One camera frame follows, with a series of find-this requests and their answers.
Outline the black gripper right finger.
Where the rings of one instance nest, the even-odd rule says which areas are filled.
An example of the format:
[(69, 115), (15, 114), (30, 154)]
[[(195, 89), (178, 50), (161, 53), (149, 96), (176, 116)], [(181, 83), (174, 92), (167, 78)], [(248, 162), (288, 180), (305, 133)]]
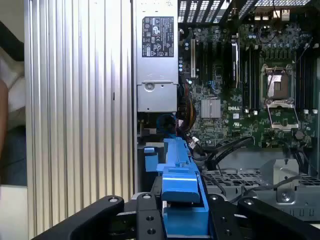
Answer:
[(320, 230), (261, 200), (244, 197), (237, 205), (208, 196), (214, 240), (318, 240)]

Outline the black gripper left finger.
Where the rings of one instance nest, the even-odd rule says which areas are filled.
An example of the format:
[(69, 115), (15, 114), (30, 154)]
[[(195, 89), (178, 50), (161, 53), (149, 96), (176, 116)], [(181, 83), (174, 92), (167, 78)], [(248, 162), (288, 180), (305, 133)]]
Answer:
[(36, 240), (163, 240), (155, 196), (142, 193), (125, 202), (108, 195), (35, 236)]

